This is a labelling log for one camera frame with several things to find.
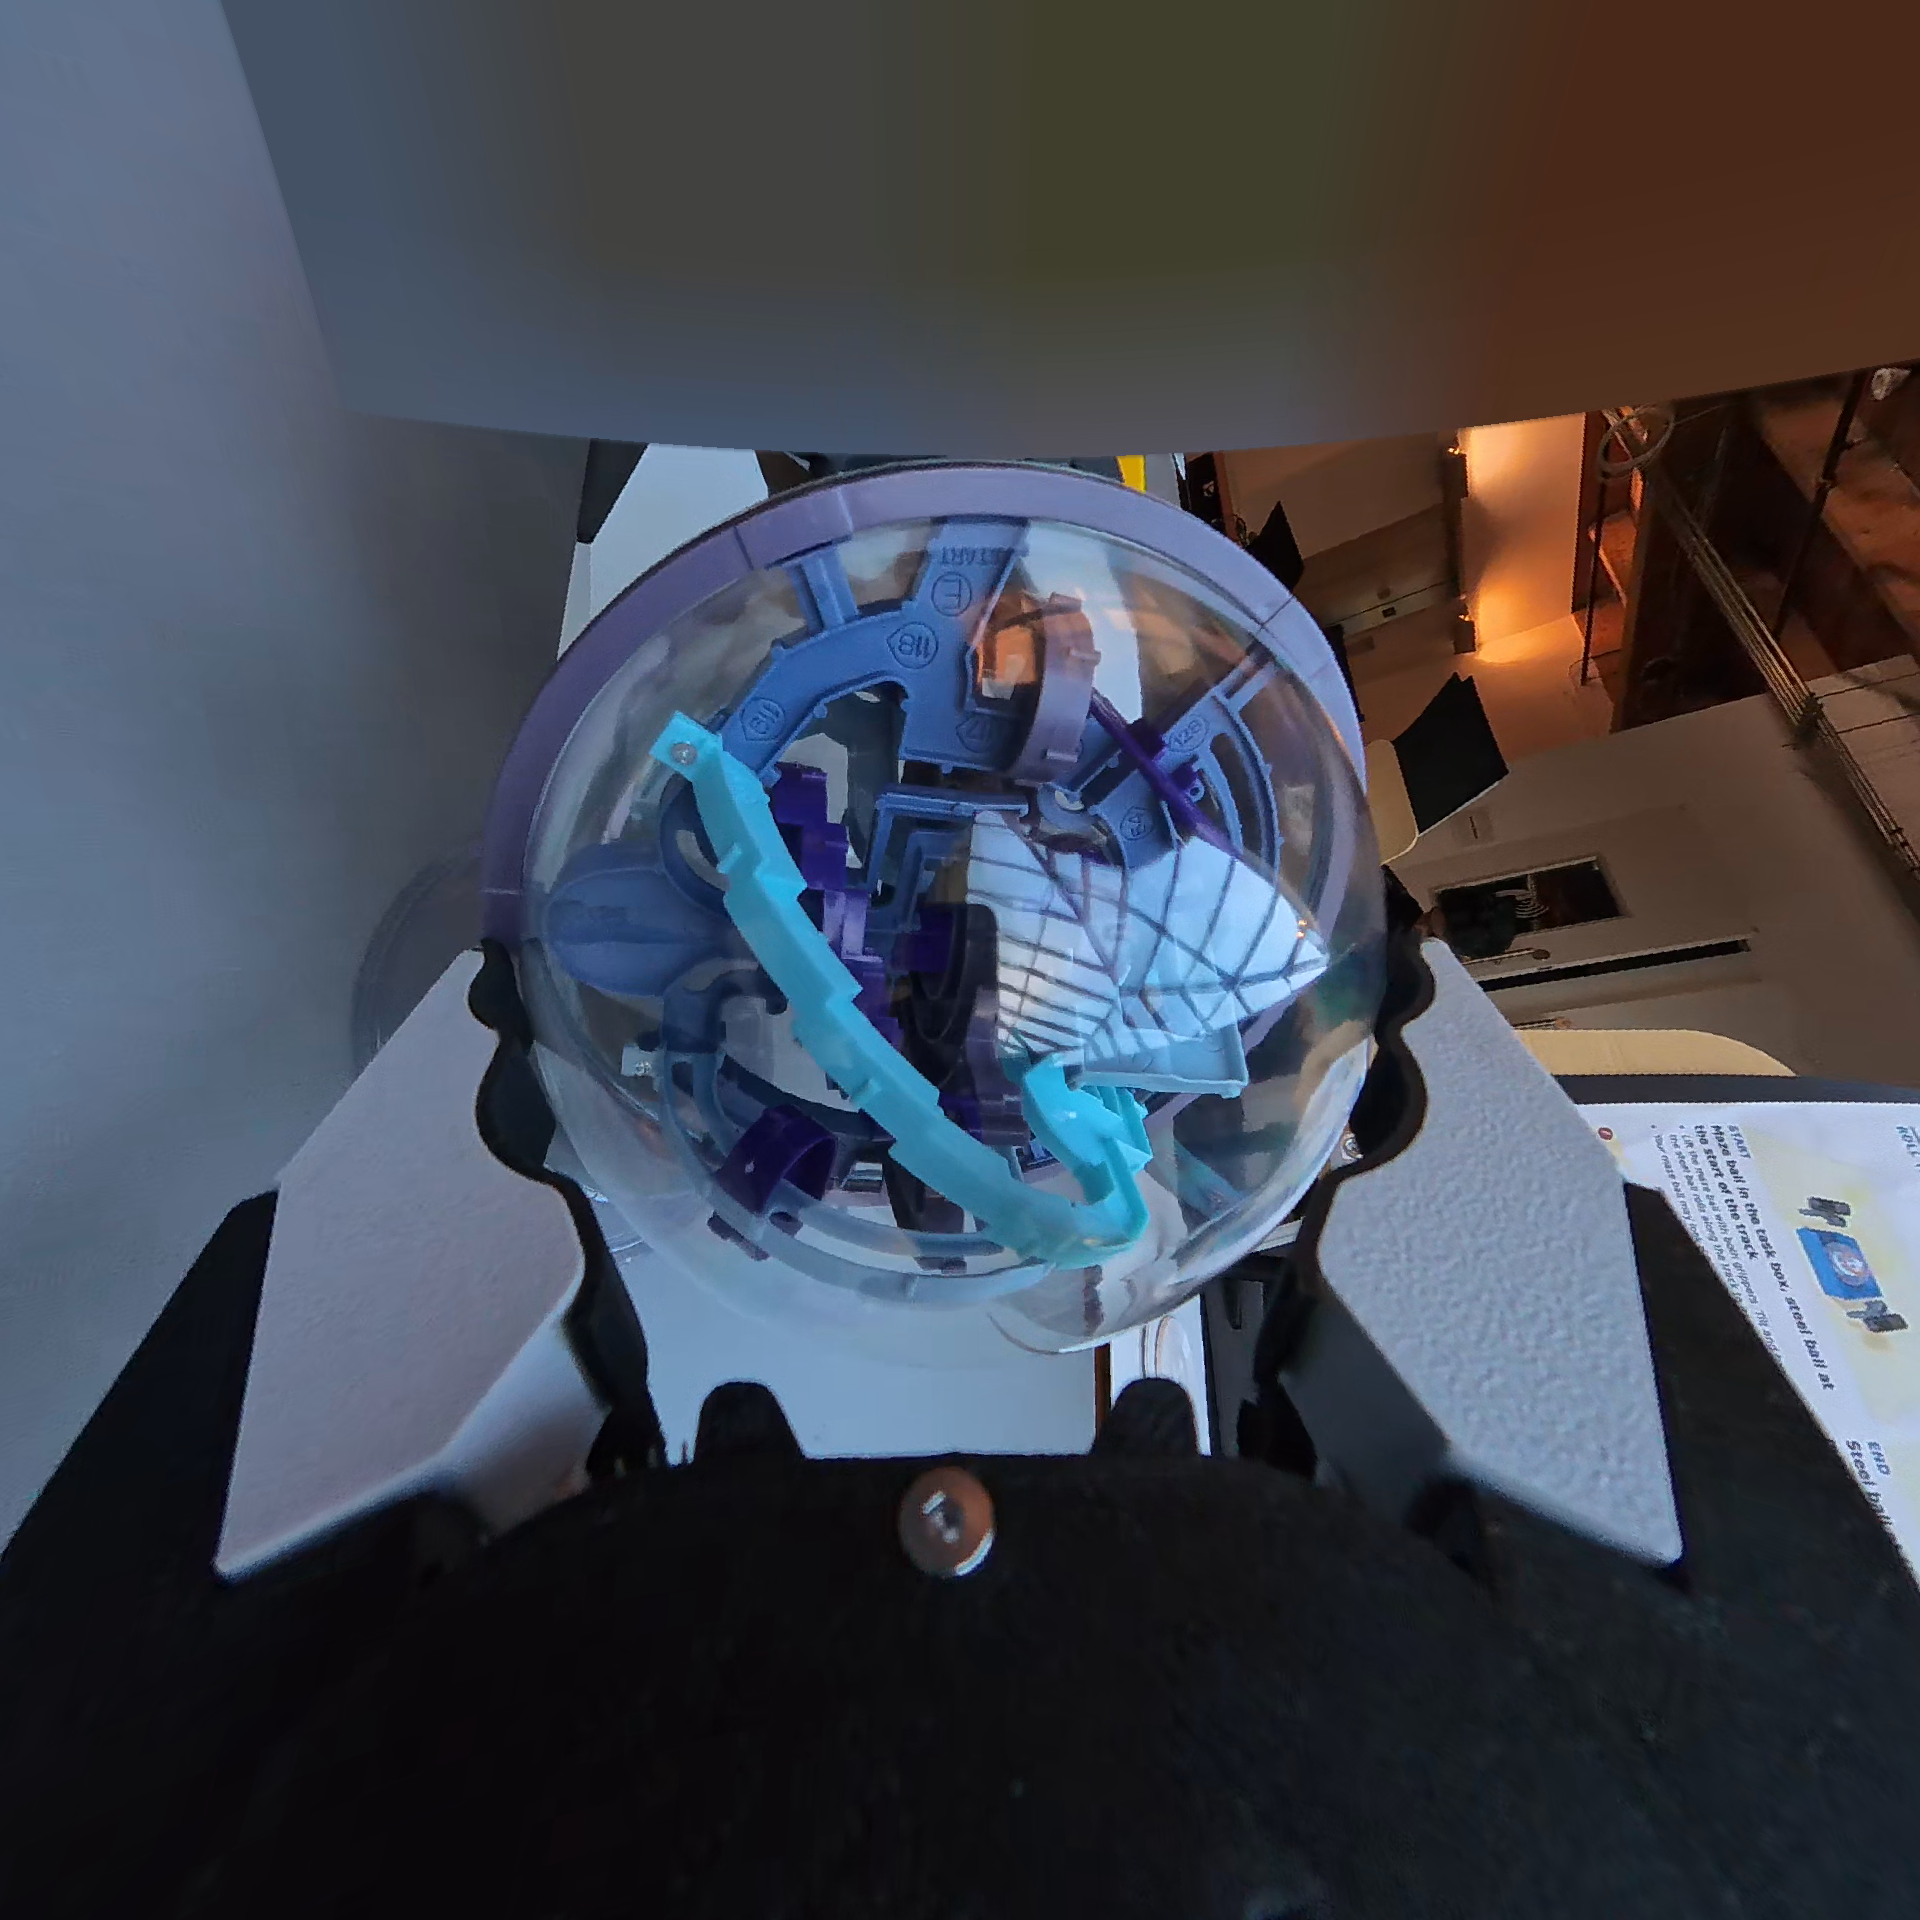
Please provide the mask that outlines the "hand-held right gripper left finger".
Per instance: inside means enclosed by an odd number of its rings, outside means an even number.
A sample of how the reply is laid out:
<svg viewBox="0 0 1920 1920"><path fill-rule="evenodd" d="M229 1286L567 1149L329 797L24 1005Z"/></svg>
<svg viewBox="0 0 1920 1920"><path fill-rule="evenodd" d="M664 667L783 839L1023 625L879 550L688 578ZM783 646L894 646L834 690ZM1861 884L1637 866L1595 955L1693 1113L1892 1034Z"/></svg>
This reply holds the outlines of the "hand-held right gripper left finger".
<svg viewBox="0 0 1920 1920"><path fill-rule="evenodd" d="M461 955L276 1188L216 1576L408 1497L488 1534L658 1461L649 1350L504 948Z"/></svg>

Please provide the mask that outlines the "clear plastic maze ball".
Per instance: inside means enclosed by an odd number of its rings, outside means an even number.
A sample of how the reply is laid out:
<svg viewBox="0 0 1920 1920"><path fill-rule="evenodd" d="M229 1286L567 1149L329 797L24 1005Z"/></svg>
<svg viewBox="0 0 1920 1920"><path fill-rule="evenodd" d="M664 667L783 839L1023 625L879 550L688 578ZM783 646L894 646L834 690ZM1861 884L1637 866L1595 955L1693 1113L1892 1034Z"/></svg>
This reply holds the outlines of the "clear plastic maze ball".
<svg viewBox="0 0 1920 1920"><path fill-rule="evenodd" d="M1331 1173L1389 993L1360 719L1240 544L1063 465L817 473L628 587L488 835L643 1275L1085 1350Z"/></svg>

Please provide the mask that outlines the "printed instruction sheet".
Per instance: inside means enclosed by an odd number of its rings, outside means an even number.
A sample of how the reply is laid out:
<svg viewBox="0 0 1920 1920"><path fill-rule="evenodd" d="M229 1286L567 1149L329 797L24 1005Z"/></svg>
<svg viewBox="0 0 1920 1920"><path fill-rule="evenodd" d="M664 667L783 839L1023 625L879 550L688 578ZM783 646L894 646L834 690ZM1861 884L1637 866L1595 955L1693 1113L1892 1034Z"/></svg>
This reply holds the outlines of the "printed instruction sheet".
<svg viewBox="0 0 1920 1920"><path fill-rule="evenodd" d="M1900 1099L1576 1099L1682 1219L1850 1481L1920 1568L1920 1109Z"/></svg>

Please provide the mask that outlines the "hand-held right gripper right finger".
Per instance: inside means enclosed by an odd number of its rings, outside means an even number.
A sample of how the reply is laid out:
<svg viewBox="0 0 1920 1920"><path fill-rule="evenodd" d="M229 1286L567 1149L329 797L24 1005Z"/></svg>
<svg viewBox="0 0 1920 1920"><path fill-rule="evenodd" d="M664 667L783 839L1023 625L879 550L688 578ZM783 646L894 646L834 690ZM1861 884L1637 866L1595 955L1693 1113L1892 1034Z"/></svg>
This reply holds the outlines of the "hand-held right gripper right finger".
<svg viewBox="0 0 1920 1920"><path fill-rule="evenodd" d="M1358 1105L1256 1340L1247 1451L1389 1524L1496 1493L1645 1568L1682 1557L1616 1154L1437 937L1401 937Z"/></svg>

